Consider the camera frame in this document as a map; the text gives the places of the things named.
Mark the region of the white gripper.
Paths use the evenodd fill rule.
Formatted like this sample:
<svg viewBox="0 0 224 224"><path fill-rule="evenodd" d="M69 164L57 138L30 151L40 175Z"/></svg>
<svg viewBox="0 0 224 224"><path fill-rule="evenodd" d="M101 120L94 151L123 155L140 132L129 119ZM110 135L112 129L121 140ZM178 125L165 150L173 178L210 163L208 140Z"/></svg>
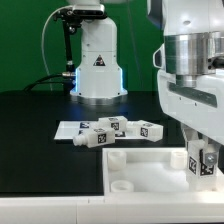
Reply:
<svg viewBox="0 0 224 224"><path fill-rule="evenodd" d="M163 112L180 121L186 143L199 140L198 132L224 145L224 72L197 77L196 87L179 87L175 76L159 70L159 101ZM204 147L204 164L218 162L219 146L211 142Z"/></svg>

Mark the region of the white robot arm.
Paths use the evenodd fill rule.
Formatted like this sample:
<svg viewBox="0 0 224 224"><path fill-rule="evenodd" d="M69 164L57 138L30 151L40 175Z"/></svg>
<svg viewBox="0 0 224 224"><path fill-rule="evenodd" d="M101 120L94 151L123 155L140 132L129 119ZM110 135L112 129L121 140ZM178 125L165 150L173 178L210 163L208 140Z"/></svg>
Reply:
<svg viewBox="0 0 224 224"><path fill-rule="evenodd" d="M67 1L83 30L71 94L91 102L126 95L104 7L111 0ZM224 0L147 0L147 14L163 31L153 55L163 112L224 146Z"/></svg>

